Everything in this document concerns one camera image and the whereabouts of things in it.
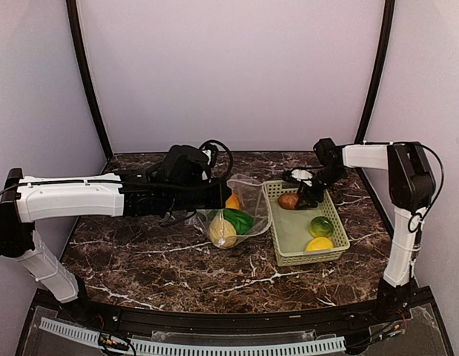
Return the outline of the brown potato toy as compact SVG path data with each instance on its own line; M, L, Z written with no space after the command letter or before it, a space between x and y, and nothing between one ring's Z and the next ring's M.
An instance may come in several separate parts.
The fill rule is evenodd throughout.
M293 192L286 192L279 196L277 202L285 210L295 210L299 202L299 195Z

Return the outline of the pale green plastic basket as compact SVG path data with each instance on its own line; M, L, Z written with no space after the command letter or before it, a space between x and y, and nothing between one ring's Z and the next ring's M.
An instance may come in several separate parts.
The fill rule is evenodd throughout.
M350 248L349 239L329 192L324 193L323 201L316 208L286 210L280 207L278 198L284 193L295 193L296 185L282 180L266 181L262 184L262 191L271 217L269 231L278 266L299 266L337 260ZM318 216L326 217L333 223L334 233L329 239L334 247L306 251L306 247L314 239L309 232L309 224Z

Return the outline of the beige wrinkled round food toy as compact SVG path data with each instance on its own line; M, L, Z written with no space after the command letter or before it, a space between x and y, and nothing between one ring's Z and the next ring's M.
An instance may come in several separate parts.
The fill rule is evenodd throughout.
M237 231L227 220L215 217L209 229L209 238L218 248L232 248L237 242Z

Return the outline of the clear dotted zip top bag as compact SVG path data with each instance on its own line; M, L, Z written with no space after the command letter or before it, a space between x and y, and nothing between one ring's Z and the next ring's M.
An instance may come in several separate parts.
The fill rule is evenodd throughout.
M243 174L228 181L232 195L221 209L198 210L186 223L204 234L217 248L230 249L258 237L271 226L263 183Z

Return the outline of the bok choy toy green white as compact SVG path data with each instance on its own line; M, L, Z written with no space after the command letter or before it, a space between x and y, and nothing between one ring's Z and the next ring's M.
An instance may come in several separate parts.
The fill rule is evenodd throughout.
M238 235L246 234L254 226L254 218L240 210L225 208L223 216L225 220L232 224Z

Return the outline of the orange yellow pepper toy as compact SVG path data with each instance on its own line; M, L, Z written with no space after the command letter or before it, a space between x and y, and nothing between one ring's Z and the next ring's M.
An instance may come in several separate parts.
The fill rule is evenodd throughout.
M240 205L240 200L238 196L233 193L225 202L225 207L228 209L234 209L234 210L240 210L241 205Z

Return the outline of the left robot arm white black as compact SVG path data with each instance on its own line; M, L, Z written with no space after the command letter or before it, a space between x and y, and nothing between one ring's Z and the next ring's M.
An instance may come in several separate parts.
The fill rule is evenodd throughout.
M0 257L20 262L80 323L91 323L96 306L86 299L85 284L50 252L36 221L158 216L171 225L176 211L194 216L202 209L224 208L232 194L227 181L233 165L229 149L210 139L198 148L174 145L146 170L38 178L14 168L0 191Z

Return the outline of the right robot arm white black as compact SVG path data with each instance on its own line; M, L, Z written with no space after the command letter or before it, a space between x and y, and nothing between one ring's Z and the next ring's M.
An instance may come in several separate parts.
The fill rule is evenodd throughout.
M314 208L323 201L325 190L345 176L347 168L387 172L394 206L394 233L377 298L370 306L369 313L378 322L395 318L412 295L423 222L441 187L435 182L425 150L426 146L419 142L335 145L332 139L325 138L314 146L321 164L318 171L294 168L284 174L286 181L299 185L298 205Z

